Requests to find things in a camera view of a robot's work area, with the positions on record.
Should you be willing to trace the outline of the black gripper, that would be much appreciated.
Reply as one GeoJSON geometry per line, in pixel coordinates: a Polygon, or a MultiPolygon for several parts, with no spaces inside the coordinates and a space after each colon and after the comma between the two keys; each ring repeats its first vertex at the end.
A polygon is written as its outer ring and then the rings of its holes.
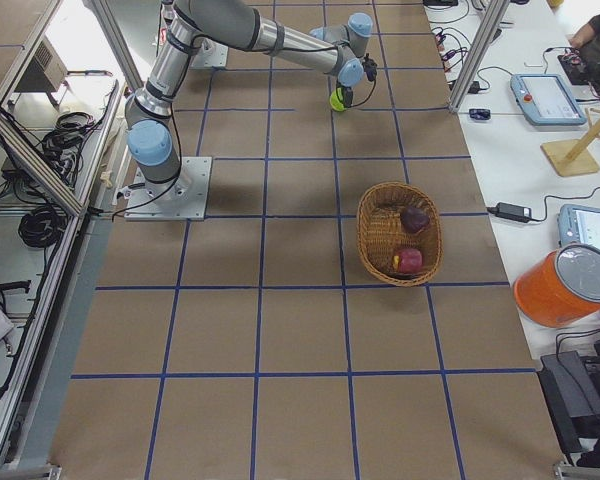
{"type": "Polygon", "coordinates": [[[336,88],[342,87],[346,92],[347,99],[347,108],[350,108],[353,105],[353,90],[351,87],[344,86],[339,81],[336,82],[336,88]]]}

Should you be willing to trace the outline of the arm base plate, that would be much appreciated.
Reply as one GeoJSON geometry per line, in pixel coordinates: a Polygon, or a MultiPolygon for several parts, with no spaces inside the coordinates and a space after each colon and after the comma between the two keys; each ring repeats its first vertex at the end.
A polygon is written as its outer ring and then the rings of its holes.
{"type": "Polygon", "coordinates": [[[211,170],[211,157],[186,156],[182,159],[179,178],[159,185],[146,181],[137,168],[134,182],[141,186],[125,194],[128,203],[124,218],[128,221],[202,221],[211,170]]]}

